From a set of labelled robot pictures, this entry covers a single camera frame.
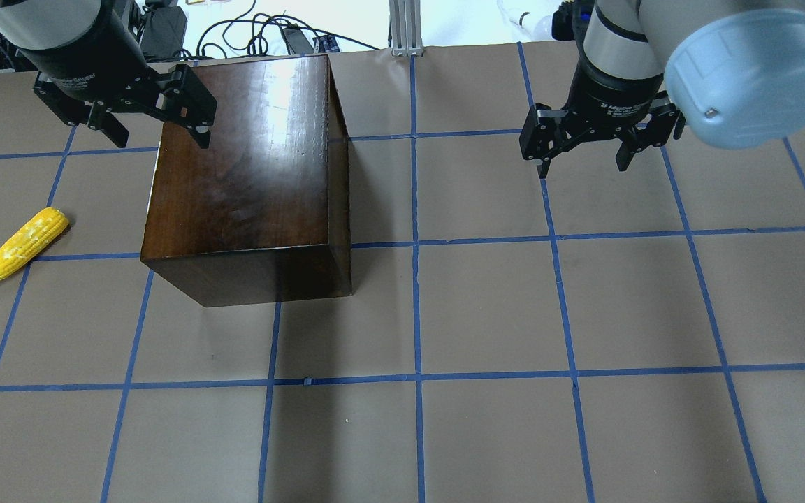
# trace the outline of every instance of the wooden box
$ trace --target wooden box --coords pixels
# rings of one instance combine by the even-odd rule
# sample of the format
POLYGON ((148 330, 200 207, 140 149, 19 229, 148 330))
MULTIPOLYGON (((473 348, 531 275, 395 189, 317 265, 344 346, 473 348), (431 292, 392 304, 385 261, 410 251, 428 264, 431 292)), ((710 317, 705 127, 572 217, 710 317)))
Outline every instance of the wooden box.
POLYGON ((348 143, 327 57, 195 69, 210 147, 165 124, 141 261, 206 307, 351 294, 348 143))

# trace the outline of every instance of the white surface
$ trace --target white surface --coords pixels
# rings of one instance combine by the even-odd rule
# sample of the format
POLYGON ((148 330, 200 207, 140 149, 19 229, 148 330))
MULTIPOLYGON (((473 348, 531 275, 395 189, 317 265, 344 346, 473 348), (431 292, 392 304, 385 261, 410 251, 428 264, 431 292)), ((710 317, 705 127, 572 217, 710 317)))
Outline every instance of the white surface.
MULTIPOLYGON (((249 9, 250 0, 217 2, 188 6, 180 0, 179 6, 188 15, 185 48, 192 53, 201 34, 211 24, 232 19, 249 9)), ((421 2, 421 37, 424 45, 483 45, 530 41, 527 31, 509 22, 511 13, 518 17, 522 12, 552 13, 557 0, 424 0, 421 2)), ((377 48, 387 47, 389 32, 389 2, 387 0, 258 0, 253 13, 287 14, 317 29, 358 39, 377 48)), ((252 19, 253 13, 245 16, 252 19)), ((204 42, 223 45, 230 57, 242 55, 222 41, 223 25, 212 29, 204 42)), ((236 47, 246 45, 250 39, 249 23, 237 23, 230 28, 228 41, 236 47)), ((286 54, 278 28, 266 28, 269 54, 286 54)), ((338 41, 343 52, 368 50, 348 41, 338 41)), ((220 57, 217 49, 208 48, 208 55, 220 57)))

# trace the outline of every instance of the blue plastic cover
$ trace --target blue plastic cover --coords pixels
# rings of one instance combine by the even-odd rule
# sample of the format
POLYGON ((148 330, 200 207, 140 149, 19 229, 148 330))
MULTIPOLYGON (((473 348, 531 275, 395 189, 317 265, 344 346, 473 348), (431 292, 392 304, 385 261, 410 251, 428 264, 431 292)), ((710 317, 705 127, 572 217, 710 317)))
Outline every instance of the blue plastic cover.
POLYGON ((665 68, 691 130, 746 149, 805 127, 805 13, 760 9, 716 20, 676 48, 665 68))

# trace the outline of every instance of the toy corn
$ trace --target toy corn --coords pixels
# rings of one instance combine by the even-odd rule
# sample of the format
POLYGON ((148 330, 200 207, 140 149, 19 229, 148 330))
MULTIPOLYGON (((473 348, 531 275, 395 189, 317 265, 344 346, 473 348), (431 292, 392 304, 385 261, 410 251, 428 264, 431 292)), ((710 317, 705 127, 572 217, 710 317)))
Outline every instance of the toy corn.
POLYGON ((58 235, 67 229, 70 221, 53 207, 36 213, 18 232, 0 248, 0 281, 14 274, 58 235))

